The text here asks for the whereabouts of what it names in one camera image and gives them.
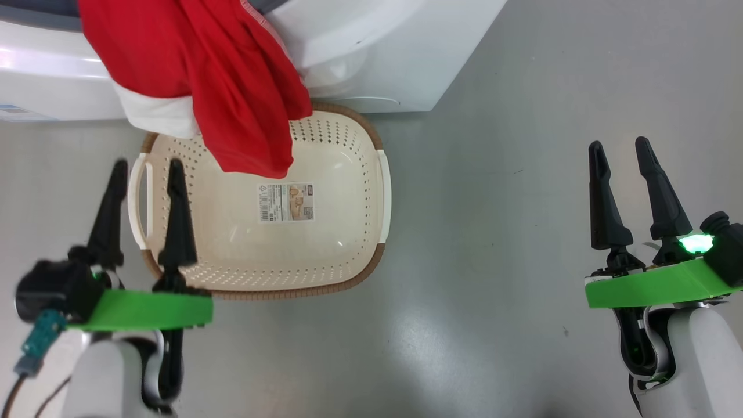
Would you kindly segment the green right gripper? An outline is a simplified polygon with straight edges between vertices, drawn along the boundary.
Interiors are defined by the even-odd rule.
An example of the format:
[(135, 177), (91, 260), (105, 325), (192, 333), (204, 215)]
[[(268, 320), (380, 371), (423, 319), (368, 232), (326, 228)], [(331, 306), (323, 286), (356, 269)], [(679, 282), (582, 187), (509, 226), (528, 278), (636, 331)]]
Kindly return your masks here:
[[(638, 137), (635, 152), (652, 209), (650, 234), (653, 241), (661, 242), (653, 264), (668, 266), (623, 277), (586, 277), (589, 307), (653, 307), (705, 301), (741, 291), (741, 286), (730, 287), (722, 281), (702, 258), (691, 260), (693, 254), (680, 243), (679, 236), (691, 233), (692, 225), (650, 141)], [(644, 269), (645, 263), (627, 250), (634, 240), (621, 220), (610, 179), (611, 170), (602, 143), (594, 141), (589, 145), (591, 247), (609, 251), (606, 267), (596, 273), (629, 273)]]

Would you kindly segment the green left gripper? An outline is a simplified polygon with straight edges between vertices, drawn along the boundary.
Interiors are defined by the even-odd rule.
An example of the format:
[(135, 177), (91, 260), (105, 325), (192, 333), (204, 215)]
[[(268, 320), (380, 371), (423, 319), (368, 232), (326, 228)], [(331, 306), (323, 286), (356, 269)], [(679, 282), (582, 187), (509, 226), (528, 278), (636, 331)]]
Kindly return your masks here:
[[(74, 246), (68, 252), (70, 260), (86, 265), (100, 265), (114, 271), (123, 265), (121, 251), (121, 209), (127, 196), (128, 163), (117, 160), (111, 171), (95, 222), (85, 246)], [(164, 248), (157, 256), (163, 268), (154, 291), (185, 291), (183, 268), (197, 264), (196, 239), (189, 207), (186, 175), (183, 163), (175, 158), (169, 164), (167, 193), (170, 209), (165, 231)], [(91, 317), (82, 323), (70, 323), (67, 328), (81, 331), (153, 331), (183, 330), (206, 326), (213, 320), (214, 302), (205, 296), (107, 289), (99, 299)]]

